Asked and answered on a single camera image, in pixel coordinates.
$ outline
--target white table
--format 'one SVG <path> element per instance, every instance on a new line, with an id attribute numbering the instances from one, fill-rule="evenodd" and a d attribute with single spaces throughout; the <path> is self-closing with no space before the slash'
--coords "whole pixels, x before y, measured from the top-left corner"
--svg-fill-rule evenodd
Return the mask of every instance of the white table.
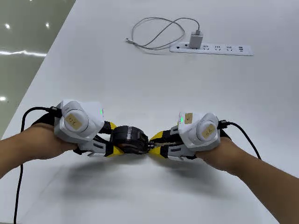
<path id="1" fill-rule="evenodd" d="M 4 138 L 19 132 L 27 109 L 64 98 L 100 101 L 106 120 L 148 136 L 172 127 L 182 109 L 212 111 L 243 126 L 265 161 L 299 176 L 298 10 L 295 0 L 77 0 Z M 206 42 L 248 44 L 255 55 L 145 54 L 124 39 L 146 16 L 196 18 Z M 238 130 L 227 132 L 253 153 Z M 15 169 L 0 181 L 0 221 L 12 220 L 18 176 Z M 24 165 L 18 217 L 25 224 L 276 223 L 238 178 L 202 161 L 73 152 Z"/>

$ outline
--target socket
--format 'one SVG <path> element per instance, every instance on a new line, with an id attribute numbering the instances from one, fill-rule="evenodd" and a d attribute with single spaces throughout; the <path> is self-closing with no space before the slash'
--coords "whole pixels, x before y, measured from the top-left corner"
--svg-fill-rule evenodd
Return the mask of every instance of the socket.
<path id="1" fill-rule="evenodd" d="M 202 43 L 200 49 L 192 49 L 189 48 L 189 43 L 179 42 L 173 43 L 169 51 L 177 53 L 253 56 L 250 46 L 235 44 Z"/>

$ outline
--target human hand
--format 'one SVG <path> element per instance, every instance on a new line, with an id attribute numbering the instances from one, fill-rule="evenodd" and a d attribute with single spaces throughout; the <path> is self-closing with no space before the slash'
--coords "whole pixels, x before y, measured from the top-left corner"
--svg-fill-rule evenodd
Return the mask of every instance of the human hand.
<path id="1" fill-rule="evenodd" d="M 250 155 L 229 138 L 221 137 L 221 143 L 218 147 L 209 151 L 197 152 L 196 156 L 218 170 L 235 175 L 239 165 Z"/>
<path id="2" fill-rule="evenodd" d="M 51 159 L 65 151 L 76 149 L 77 145 L 64 142 L 54 135 L 54 127 L 38 123 L 23 131 L 18 136 L 22 145 L 22 154 L 26 160 Z"/>

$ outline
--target label sticker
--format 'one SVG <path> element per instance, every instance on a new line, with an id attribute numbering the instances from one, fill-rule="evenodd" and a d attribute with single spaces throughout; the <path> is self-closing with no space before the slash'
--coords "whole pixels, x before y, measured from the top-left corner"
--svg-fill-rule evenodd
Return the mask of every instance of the label sticker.
<path id="1" fill-rule="evenodd" d="M 82 126 L 82 123 L 71 113 L 65 118 L 65 120 L 75 130 L 78 130 Z"/>
<path id="2" fill-rule="evenodd" d="M 192 124 L 193 113 L 185 114 L 185 125 Z"/>
<path id="3" fill-rule="evenodd" d="M 206 129 L 201 133 L 202 136 L 207 139 L 215 131 L 215 126 L 210 124 Z"/>

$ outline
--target gray floor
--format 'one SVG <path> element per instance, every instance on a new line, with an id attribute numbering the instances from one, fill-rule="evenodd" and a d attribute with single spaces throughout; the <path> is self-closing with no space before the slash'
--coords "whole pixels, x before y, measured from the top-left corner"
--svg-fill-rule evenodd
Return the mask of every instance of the gray floor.
<path id="1" fill-rule="evenodd" d="M 0 138 L 74 2 L 0 1 Z"/>

